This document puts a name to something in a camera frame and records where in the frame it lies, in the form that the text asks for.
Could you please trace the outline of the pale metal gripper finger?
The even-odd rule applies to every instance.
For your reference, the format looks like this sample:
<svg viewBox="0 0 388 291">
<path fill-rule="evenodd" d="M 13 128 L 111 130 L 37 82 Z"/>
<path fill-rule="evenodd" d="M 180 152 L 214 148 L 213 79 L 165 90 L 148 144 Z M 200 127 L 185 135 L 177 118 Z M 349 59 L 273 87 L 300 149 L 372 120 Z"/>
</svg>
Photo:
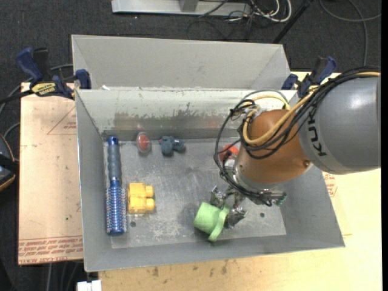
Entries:
<svg viewBox="0 0 388 291">
<path fill-rule="evenodd" d="M 244 219 L 246 215 L 247 211 L 241 205 L 233 206 L 227 214 L 226 227 L 233 228 L 242 219 Z"/>
<path fill-rule="evenodd" d="M 210 192 L 209 203 L 215 207 L 223 207 L 226 198 L 226 194 L 220 191 L 218 186 L 214 186 L 214 188 Z"/>
</svg>

